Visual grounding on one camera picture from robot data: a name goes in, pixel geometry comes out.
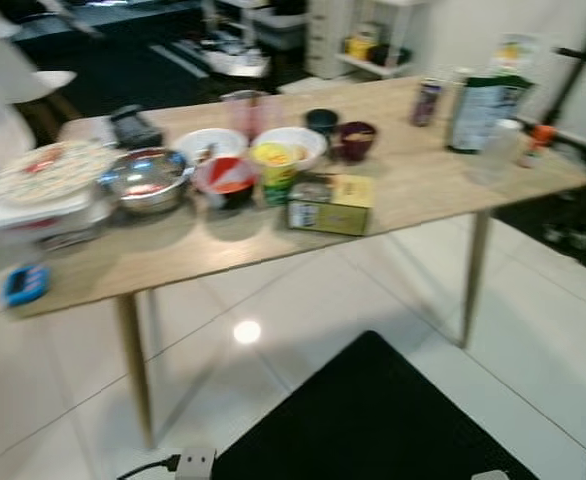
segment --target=electrical cord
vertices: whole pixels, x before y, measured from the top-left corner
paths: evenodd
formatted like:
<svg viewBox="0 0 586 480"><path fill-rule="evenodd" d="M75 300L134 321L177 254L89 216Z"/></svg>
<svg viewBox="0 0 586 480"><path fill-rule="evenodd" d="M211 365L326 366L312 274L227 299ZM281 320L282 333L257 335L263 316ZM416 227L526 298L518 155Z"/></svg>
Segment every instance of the electrical cord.
<svg viewBox="0 0 586 480"><path fill-rule="evenodd" d="M137 467L137 468L131 470L130 472L125 473L124 475L117 477L117 480L126 480L127 478L130 478L133 475L137 475L138 473L143 472L144 470L149 470L151 468L157 468L157 467L164 467L169 472L175 472L177 470L178 464L180 463L181 457L182 457L182 455L171 455L170 457L167 457L164 460L160 460L159 462L147 463L146 465L142 465L141 467Z"/></svg>

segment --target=tabletop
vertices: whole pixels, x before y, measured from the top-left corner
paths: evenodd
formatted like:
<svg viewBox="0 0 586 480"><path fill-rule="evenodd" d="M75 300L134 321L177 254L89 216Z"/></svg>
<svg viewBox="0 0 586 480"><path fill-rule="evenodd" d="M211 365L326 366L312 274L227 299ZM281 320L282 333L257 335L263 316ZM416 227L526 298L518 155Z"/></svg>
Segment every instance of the tabletop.
<svg viewBox="0 0 586 480"><path fill-rule="evenodd" d="M417 88L417 79L405 78L278 97L284 125L301 125L304 112L330 108L341 121L362 120L378 127L366 162L346 167L327 161L319 167L374 179L369 235L586 185L583 171L551 151L544 152L536 169L512 165L494 186L473 183L467 173L477 157L444 148L446 113L430 127L409 124ZM222 104L147 115L165 131L167 145L200 128L225 127L229 120ZM104 138L107 131L103 117L80 119L66 124L60 139ZM210 211L201 196L191 193L186 205L170 215L112 228L93 242L47 256L50 291L14 312L19 317L41 315L356 239L289 230L283 207L266 208L259 201L232 214Z"/></svg>

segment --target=white tile floor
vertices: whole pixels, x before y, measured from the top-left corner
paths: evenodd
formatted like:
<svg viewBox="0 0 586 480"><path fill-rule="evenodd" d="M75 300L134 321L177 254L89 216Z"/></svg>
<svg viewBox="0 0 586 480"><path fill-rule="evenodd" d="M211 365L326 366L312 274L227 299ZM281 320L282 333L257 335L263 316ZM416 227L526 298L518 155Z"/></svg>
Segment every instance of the white tile floor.
<svg viewBox="0 0 586 480"><path fill-rule="evenodd" d="M374 329L540 479L586 480L586 270L494 222L463 352L449 339L469 230L450 219L140 296L156 452L142 448L111 303L0 313L0 479L113 479L182 446L224 450ZM256 346L232 339L244 319L262 326Z"/></svg>

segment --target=wooden table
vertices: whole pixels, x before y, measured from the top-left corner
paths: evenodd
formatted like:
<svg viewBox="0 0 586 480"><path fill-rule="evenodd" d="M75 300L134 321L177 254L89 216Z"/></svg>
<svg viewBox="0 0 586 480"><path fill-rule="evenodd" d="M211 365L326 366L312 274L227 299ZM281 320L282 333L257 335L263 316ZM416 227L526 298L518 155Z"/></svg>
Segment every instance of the wooden table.
<svg viewBox="0 0 586 480"><path fill-rule="evenodd" d="M535 170L513 165L504 181L494 187L474 184L467 172L477 157L456 155L443 148L445 115L428 128L409 125L407 117L416 89L416 79L396 79L282 96L280 101L287 125L301 124L307 110L326 107L337 110L343 121L366 120L379 128L379 139L368 160L348 167L351 173L375 178L370 235L475 214L461 342L465 347L481 284L490 210L584 186L586 174L549 151ZM227 124L221 104L157 110L148 112L148 117L165 130L168 144L190 131ZM77 120L64 127L61 139L100 138L106 129L104 118ZM347 167L324 168L339 171ZM20 317L33 317L115 299L142 432L152 446L135 294L352 240L355 238L288 230L281 208L256 207L229 218L208 211L204 199L192 195L187 206L167 217L138 227L112 229L77 250L52 254L47 259L52 274L50 291L14 311Z"/></svg>

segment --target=dark red cup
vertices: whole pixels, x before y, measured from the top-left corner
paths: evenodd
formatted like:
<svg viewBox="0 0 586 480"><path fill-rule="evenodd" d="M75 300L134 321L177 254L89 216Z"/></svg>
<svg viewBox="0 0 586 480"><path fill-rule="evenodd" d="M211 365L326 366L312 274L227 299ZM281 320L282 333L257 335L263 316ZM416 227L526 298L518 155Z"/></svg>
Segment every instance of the dark red cup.
<svg viewBox="0 0 586 480"><path fill-rule="evenodd" d="M360 163L373 146L377 129L365 122L349 122L338 127L340 132L340 155L348 164Z"/></svg>

